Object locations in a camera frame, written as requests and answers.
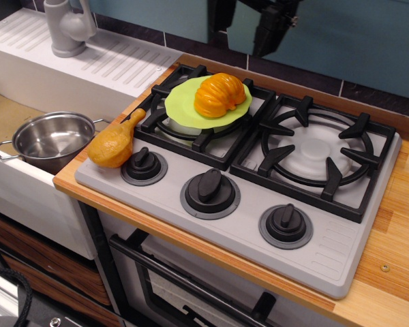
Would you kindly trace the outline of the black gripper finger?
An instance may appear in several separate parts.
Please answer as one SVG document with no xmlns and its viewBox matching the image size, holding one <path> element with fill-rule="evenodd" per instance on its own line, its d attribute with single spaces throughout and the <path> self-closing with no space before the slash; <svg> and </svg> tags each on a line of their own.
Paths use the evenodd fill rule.
<svg viewBox="0 0 409 327">
<path fill-rule="evenodd" d="M 275 52 L 290 26 L 258 26 L 254 35 L 254 57 L 263 57 Z"/>
<path fill-rule="evenodd" d="M 207 18 L 212 33 L 225 31 L 232 24 L 237 0 L 208 0 Z"/>
</svg>

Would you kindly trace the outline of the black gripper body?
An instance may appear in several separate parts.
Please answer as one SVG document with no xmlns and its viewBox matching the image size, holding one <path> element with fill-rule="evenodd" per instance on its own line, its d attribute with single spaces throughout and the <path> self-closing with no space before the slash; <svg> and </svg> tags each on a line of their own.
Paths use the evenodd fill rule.
<svg viewBox="0 0 409 327">
<path fill-rule="evenodd" d="M 298 1 L 241 0 L 241 3 L 260 13 L 260 26 L 295 26 Z"/>
</svg>

